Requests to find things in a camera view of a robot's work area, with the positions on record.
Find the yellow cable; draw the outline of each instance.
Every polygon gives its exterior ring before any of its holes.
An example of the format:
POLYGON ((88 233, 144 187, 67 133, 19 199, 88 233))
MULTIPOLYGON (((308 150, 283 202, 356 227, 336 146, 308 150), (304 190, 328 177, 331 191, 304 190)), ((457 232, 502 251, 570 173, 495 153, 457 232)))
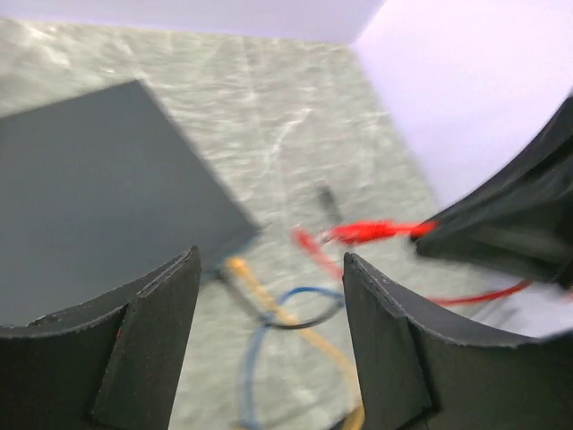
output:
MULTIPOLYGON (((281 322, 289 324, 300 323, 294 315, 281 307, 269 291, 262 286, 259 280, 252 274, 249 265, 244 259, 238 257, 230 258, 227 260, 227 267, 245 280, 251 292, 260 299, 268 310, 275 313, 281 322)), ((345 376, 348 389, 352 393, 352 398, 360 399, 360 386, 358 385, 358 378, 356 377, 356 369, 348 357, 312 329, 302 329, 296 332, 312 343, 314 347, 332 358, 332 361, 340 369, 342 375, 345 376)), ((363 423, 364 407, 361 402, 360 405, 348 415, 342 430, 362 430, 363 423)))

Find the white wall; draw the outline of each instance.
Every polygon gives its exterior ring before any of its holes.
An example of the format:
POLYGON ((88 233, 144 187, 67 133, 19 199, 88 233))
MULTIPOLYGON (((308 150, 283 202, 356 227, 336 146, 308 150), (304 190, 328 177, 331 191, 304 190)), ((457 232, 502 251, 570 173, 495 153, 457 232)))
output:
POLYGON ((350 43, 381 0, 0 0, 0 16, 350 43))
POLYGON ((573 0, 388 0, 355 50, 445 205, 512 159, 573 88, 573 0))

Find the white backdrop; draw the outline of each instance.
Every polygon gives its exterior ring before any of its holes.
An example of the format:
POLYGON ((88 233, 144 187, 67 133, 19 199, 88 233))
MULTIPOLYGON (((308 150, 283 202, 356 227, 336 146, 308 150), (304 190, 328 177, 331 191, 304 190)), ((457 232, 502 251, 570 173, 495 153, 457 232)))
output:
POLYGON ((354 47, 446 205, 507 164, 573 88, 573 1, 388 0, 354 47))

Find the black cable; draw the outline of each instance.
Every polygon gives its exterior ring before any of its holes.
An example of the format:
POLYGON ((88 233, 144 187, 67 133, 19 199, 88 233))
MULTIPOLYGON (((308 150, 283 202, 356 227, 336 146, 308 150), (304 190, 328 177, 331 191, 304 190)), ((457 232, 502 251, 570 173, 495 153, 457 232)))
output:
POLYGON ((215 276, 216 279, 219 280, 223 286, 225 286, 229 294, 235 298, 235 300, 245 310, 246 313, 259 320, 262 325, 277 330, 310 329, 311 327, 326 322, 344 307, 344 302, 342 300, 335 300, 335 302, 322 314, 312 318, 311 320, 297 324, 285 324, 282 322, 276 322, 272 321, 266 314, 260 311, 259 308, 255 306, 251 300, 249 300, 249 298, 243 294, 241 289, 233 282, 233 279, 224 270, 218 271, 215 276))
POLYGON ((335 226, 344 223, 344 216, 340 211, 337 204, 337 199, 334 197, 334 193, 330 190, 328 185, 322 185, 319 188, 319 202, 321 203, 322 209, 327 213, 335 226))

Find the gray marble floor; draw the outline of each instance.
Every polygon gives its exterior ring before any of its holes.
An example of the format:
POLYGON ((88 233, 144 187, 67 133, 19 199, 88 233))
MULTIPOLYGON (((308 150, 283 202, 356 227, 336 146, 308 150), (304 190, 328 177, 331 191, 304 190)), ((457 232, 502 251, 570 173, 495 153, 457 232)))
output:
MULTIPOLYGON (((434 201, 390 116, 348 47, 173 31, 0 21, 0 116, 137 77, 264 226, 245 257, 273 294, 337 285, 289 229, 329 221, 328 184, 348 219, 417 220, 434 201)), ((342 250, 329 248, 340 260, 342 250)), ((419 262, 404 241, 361 248, 390 277, 426 295, 459 295, 473 273, 419 262)), ((306 317, 325 304, 293 300, 306 317)), ((201 292, 171 428, 226 429, 237 418, 237 370, 255 324, 211 282, 201 292)), ((341 313, 319 331, 349 355, 341 313)), ((271 333, 257 377, 265 428, 321 429, 345 411, 336 368, 293 333, 271 333)))

